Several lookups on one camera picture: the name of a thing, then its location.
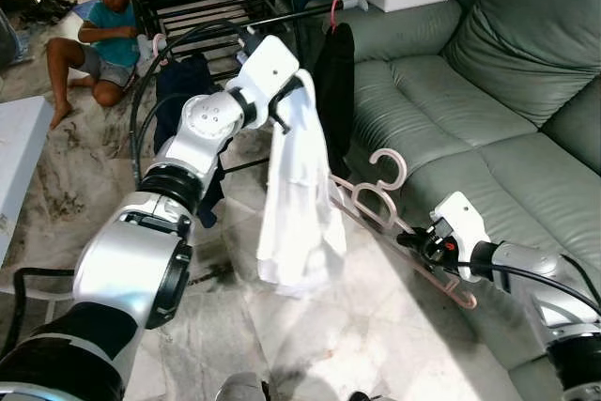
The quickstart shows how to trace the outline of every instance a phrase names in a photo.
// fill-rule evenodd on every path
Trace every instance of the pink hanger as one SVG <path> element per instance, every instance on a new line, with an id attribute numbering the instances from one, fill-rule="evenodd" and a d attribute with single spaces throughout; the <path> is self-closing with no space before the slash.
<path id="1" fill-rule="evenodd" d="M 401 188 L 401 186 L 407 178 L 407 164 L 405 162 L 405 159 L 403 159 L 403 157 L 401 156 L 401 154 L 396 152 L 394 149 L 389 148 L 382 148 L 374 152 L 369 158 L 369 162 L 372 164 L 376 164 L 378 160 L 383 156 L 388 156 L 391 159 L 393 159 L 398 168 L 398 176 L 393 182 L 384 182 L 383 180 L 378 180 L 376 182 L 376 185 L 367 182 L 353 185 L 352 183 L 347 182 L 346 180 L 337 176 L 330 175 L 330 179 L 333 180 L 334 183 L 336 183 L 337 185 L 340 185 L 341 187 L 347 189 L 350 192 L 350 201 L 352 202 L 353 206 L 357 210 L 365 214 L 367 217 L 371 218 L 377 224 L 379 224 L 384 231 L 391 231 L 395 225 L 398 225 L 407 233 L 414 234 L 415 232 L 413 231 L 411 226 L 409 226 L 407 223 L 405 223 L 398 217 L 396 204 L 391 199 L 390 195 L 386 193 Z M 386 215 L 386 217 L 382 218 L 380 215 L 376 214 L 373 210 L 371 210 L 365 204 L 359 201 L 359 193 L 362 190 L 370 191 L 376 194 L 381 199 L 382 203 L 388 208 L 388 215 Z M 347 216 L 352 218 L 359 225 L 369 230 L 377 239 L 381 239 L 384 243 L 386 243 L 401 258 L 403 258 L 407 263 L 409 263 L 425 279 L 427 279 L 433 286 L 435 286 L 438 290 L 440 290 L 442 293 L 444 293 L 453 301 L 455 301 L 458 305 L 465 309 L 473 309 L 476 307 L 477 300 L 471 292 L 464 290 L 461 294 L 455 293 L 455 289 L 461 281 L 459 277 L 455 276 L 454 274 L 447 273 L 447 280 L 445 282 L 441 281 L 441 279 L 439 279 L 427 268 L 425 268 L 421 262 L 417 261 L 411 254 L 408 254 L 408 252 L 404 248 L 399 246 L 396 243 L 396 241 L 393 241 L 390 237 L 390 234 L 384 235 L 380 231 L 377 231 L 363 218 L 357 216 L 353 211 L 349 210 L 336 199 L 331 197 L 331 201 Z"/>

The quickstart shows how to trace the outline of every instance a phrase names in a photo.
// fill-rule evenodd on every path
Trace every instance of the white cloth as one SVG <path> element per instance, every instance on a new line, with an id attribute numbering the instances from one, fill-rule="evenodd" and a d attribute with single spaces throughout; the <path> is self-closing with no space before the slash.
<path id="1" fill-rule="evenodd" d="M 304 88 L 280 101 L 278 114 L 290 126 L 273 126 L 269 187 L 257 250 L 259 277 L 281 294 L 299 296 L 326 284 L 342 269 L 347 251 L 341 197 L 329 179 L 328 154 L 307 71 Z"/>

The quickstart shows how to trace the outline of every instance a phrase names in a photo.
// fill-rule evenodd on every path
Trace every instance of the green leather sofa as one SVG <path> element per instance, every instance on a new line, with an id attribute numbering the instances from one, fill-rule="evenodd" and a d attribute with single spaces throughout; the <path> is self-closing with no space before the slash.
<path id="1" fill-rule="evenodd" d="M 367 161 L 392 147 L 411 223 L 461 191 L 493 240 L 569 253 L 601 286 L 601 0 L 449 0 L 338 21 L 355 38 L 351 168 L 392 178 Z M 479 306 L 465 315 L 523 399 L 560 399 L 519 305 L 469 287 Z"/>

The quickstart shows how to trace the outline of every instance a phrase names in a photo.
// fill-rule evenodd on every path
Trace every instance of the bare foot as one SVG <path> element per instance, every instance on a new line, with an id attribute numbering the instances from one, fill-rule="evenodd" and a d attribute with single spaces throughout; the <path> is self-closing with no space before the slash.
<path id="1" fill-rule="evenodd" d="M 92 77 L 91 75 L 86 75 L 85 77 L 82 77 L 81 79 L 69 80 L 68 87 L 73 88 L 75 86 L 84 86 L 86 88 L 93 88 L 95 84 L 96 84 L 96 81 L 94 80 L 94 77 Z"/>
<path id="2" fill-rule="evenodd" d="M 54 116 L 53 116 L 53 120 L 50 123 L 50 130 L 53 131 L 54 128 L 60 123 L 60 121 L 63 119 L 63 117 L 65 117 L 66 115 L 68 115 L 70 113 L 70 111 L 73 109 L 73 107 L 71 106 L 70 103 L 65 102 L 64 105 L 56 105 L 54 107 Z"/>

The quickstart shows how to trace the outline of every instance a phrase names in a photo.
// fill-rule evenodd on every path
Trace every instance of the boy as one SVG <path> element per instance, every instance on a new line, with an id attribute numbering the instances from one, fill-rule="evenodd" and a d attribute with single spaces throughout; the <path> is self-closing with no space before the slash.
<path id="1" fill-rule="evenodd" d="M 101 0 L 91 9 L 77 38 L 52 38 L 48 41 L 48 73 L 54 92 L 54 129 L 73 108 L 67 101 L 69 68 L 89 75 L 73 80 L 69 86 L 92 88 L 94 99 L 103 107 L 118 103 L 123 86 L 130 79 L 138 59 L 135 17 L 130 0 Z"/>

